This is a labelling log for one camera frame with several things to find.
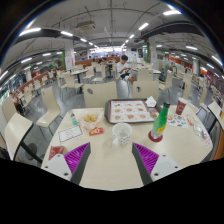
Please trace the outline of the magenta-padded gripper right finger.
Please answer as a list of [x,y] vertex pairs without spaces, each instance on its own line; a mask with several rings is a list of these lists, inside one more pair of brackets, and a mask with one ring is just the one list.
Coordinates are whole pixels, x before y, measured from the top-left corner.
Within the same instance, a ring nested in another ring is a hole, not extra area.
[[168,155],[159,155],[137,143],[132,144],[132,154],[135,157],[144,185],[182,169],[182,167]]

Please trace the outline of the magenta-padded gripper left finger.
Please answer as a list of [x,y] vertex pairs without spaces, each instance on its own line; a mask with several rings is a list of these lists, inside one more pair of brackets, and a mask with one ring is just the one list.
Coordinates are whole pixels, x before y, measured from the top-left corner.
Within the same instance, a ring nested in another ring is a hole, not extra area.
[[85,143],[65,155],[56,154],[42,169],[79,185],[90,153],[90,144]]

